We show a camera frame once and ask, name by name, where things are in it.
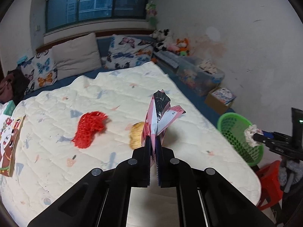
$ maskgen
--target pillow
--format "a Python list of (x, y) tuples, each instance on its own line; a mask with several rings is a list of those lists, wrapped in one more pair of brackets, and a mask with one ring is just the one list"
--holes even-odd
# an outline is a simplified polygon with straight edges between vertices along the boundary
[(101, 67), (94, 33), (52, 47), (58, 80), (96, 70)]
[(151, 60), (152, 42), (125, 35), (113, 35), (105, 68), (122, 69), (140, 66)]
[(36, 54), (21, 65), (23, 75), (30, 81), (25, 95), (57, 81), (57, 69), (55, 67), (52, 49)]

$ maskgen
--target green plastic basket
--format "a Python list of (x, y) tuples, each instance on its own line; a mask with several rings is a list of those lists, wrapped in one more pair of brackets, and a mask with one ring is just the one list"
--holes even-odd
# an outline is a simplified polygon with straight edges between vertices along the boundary
[(233, 145), (249, 166), (257, 165), (263, 157), (263, 145), (250, 147), (245, 141), (244, 131), (252, 123), (237, 113), (223, 114), (217, 124), (218, 130)]

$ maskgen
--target red stool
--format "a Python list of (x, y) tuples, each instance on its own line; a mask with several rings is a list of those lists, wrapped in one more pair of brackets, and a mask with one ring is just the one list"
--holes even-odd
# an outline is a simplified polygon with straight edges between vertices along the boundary
[[(268, 166), (265, 166), (256, 172), (261, 182), (261, 198), (258, 208), (262, 211), (277, 204), (283, 196), (283, 191), (280, 190), (280, 183), (278, 181), (280, 161), (276, 160)], [(265, 199), (270, 201), (261, 206)]]

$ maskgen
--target cookie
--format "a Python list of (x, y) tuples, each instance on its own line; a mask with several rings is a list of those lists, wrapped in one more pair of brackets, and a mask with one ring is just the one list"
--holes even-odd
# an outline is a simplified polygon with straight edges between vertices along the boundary
[(131, 147), (131, 149), (136, 149), (141, 147), (141, 136), (142, 136), (143, 127), (144, 127), (144, 122), (136, 123), (131, 127), (131, 130), (129, 132), (129, 138), (130, 138), (129, 146)]

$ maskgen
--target beige pillow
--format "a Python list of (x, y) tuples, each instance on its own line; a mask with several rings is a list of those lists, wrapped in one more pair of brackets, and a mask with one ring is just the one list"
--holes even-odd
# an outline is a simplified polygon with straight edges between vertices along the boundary
[(101, 67), (101, 58), (94, 33), (52, 47), (57, 79), (61, 80)]

